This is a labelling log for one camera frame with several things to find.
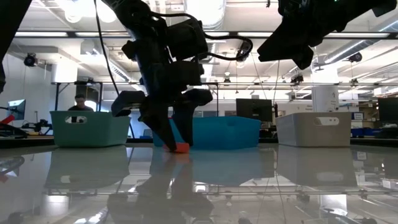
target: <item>ceiling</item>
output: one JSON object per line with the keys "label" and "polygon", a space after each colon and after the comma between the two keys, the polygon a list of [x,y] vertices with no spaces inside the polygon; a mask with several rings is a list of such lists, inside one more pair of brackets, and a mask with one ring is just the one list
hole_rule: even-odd
{"label": "ceiling", "polygon": [[[65,11],[59,8],[57,1],[62,0],[48,0],[39,1],[33,0],[19,31],[97,31],[96,21],[94,17],[82,17],[76,23],[68,22],[65,18]],[[158,12],[176,13],[183,11],[182,0],[156,0],[156,7],[153,10]],[[203,9],[198,9],[198,19],[206,19],[209,9],[206,4],[200,5]],[[266,8],[265,1],[258,0],[227,0],[224,12],[224,19],[218,31],[240,31],[240,32],[272,32],[277,28],[281,22],[281,16],[277,12],[278,3],[271,1],[270,8]],[[380,26],[388,21],[392,21],[398,14],[398,10],[389,12],[381,17],[376,18],[372,11],[369,11],[362,16],[351,21],[345,29],[345,32],[374,32]],[[167,19],[167,23],[174,24],[181,21],[183,18]],[[124,27],[118,20],[114,22],[101,22],[103,31],[121,31],[125,32]],[[119,39],[105,39],[104,43],[109,49],[109,57],[113,59],[118,66],[127,71],[132,77],[132,81],[137,81],[139,77],[139,68],[136,62],[130,61],[122,52],[121,47],[129,40],[128,38]],[[257,48],[266,39],[253,39],[254,48],[252,54],[246,59],[243,68],[237,68],[235,62],[228,62],[224,60],[214,60],[212,65],[208,66],[209,74],[206,76],[208,82],[222,82],[225,78],[225,73],[229,72],[231,82],[258,82],[274,83],[290,82],[292,75],[297,72],[301,73],[305,82],[311,82],[311,69],[308,68],[304,71],[294,70],[295,64],[291,60],[281,60],[280,62],[260,62],[257,57]],[[18,47],[25,46],[51,46],[62,49],[67,54],[79,60],[80,65],[84,65],[80,75],[88,75],[95,80],[108,82],[110,77],[105,67],[102,58],[90,58],[87,55],[81,54],[81,43],[83,38],[69,38],[69,39],[50,39],[50,38],[15,38],[14,44]],[[314,48],[315,56],[322,56],[330,54],[345,45],[348,45],[357,40],[324,40],[322,44]],[[227,40],[224,42],[216,43],[215,52],[233,57],[240,46],[240,40]],[[345,61],[336,62],[333,64],[338,71],[338,79],[340,82],[348,82],[353,77],[360,77],[365,73],[377,71],[381,67],[390,65],[397,62],[398,58],[398,39],[397,40],[382,40],[376,44],[361,50],[363,60],[359,63],[349,63]],[[394,81],[398,75],[398,67],[391,66],[387,72],[379,72],[375,75],[368,76],[360,80],[361,82],[381,82]],[[247,85],[239,86],[242,89],[261,90],[259,86]],[[234,86],[222,86],[223,89],[234,89]],[[363,92],[371,90],[372,86],[363,88]]]}

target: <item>teal bin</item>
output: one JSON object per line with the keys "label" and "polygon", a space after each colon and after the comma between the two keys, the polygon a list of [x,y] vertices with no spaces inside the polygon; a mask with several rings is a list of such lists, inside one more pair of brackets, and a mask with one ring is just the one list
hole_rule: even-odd
{"label": "teal bin", "polygon": [[59,147],[107,147],[125,144],[130,118],[107,112],[51,111],[55,144]]}
{"label": "teal bin", "polygon": [[[170,124],[176,142],[183,142],[172,119]],[[259,142],[261,122],[238,116],[193,119],[193,147],[191,149],[242,149],[256,147]],[[154,134],[154,145],[163,141]]]}

